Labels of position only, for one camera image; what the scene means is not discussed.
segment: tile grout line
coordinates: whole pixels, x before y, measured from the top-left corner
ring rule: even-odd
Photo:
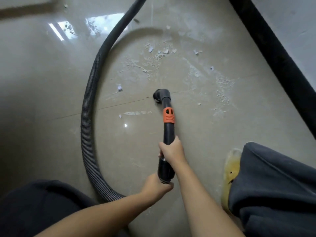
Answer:
[[[107,107],[102,107],[102,108],[99,108],[97,110],[102,110],[102,109],[106,109],[106,108],[110,108],[110,107],[115,107],[115,106],[118,106],[118,105],[125,105],[125,104],[129,104],[129,103],[133,103],[133,102],[137,102],[137,101],[141,101],[141,100],[146,100],[146,99],[149,99],[149,98],[144,98],[144,99],[140,99],[140,100],[134,100],[134,101],[130,101],[130,102],[122,103],[122,104],[117,104],[117,105],[112,105],[112,106],[107,106]],[[57,118],[54,118],[54,119],[50,119],[50,120],[47,120],[47,122],[48,121],[59,120],[59,119],[63,119],[63,118],[66,118],[66,117],[75,116],[75,115],[79,115],[79,114],[81,114],[81,112],[77,113],[77,114],[71,114],[71,115],[68,115],[68,116],[62,116],[62,117],[57,117]]]

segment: yellow slipper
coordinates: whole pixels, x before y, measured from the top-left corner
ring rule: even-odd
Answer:
[[[228,208],[229,191],[232,182],[237,177],[240,168],[241,150],[233,149],[228,153],[224,167],[224,183],[222,191],[222,207],[227,213],[231,213]]]

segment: glossy floor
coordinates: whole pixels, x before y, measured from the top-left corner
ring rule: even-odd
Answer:
[[[133,1],[0,13],[1,194],[59,179],[97,198],[81,159],[81,104],[98,49]],[[147,0],[136,18],[107,59],[96,103],[97,159],[115,190],[136,193],[157,170],[158,88],[171,91],[187,159],[217,201],[227,153],[248,141],[316,166],[313,136],[228,0]],[[190,235],[174,182],[130,224],[134,235]]]

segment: black handle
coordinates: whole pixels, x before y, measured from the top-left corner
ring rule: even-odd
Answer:
[[[163,142],[166,145],[170,145],[175,139],[174,113],[171,107],[170,92],[166,89],[158,89],[154,93],[154,99],[158,103],[162,103],[162,106],[164,107]],[[170,183],[174,175],[175,175],[175,172],[172,169],[171,165],[166,161],[164,156],[161,156],[159,158],[159,164],[158,164],[158,177],[160,181],[164,184],[168,184]]]

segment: black corrugated hose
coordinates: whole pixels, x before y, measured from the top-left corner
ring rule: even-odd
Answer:
[[[83,98],[81,111],[82,158],[91,184],[106,202],[121,199],[124,197],[124,195],[117,193],[108,185],[108,183],[104,180],[96,161],[92,131],[94,99],[105,59],[107,58],[118,37],[134,18],[134,16],[139,12],[145,1],[146,0],[136,0],[105,39],[94,60],[87,83],[86,92]]]

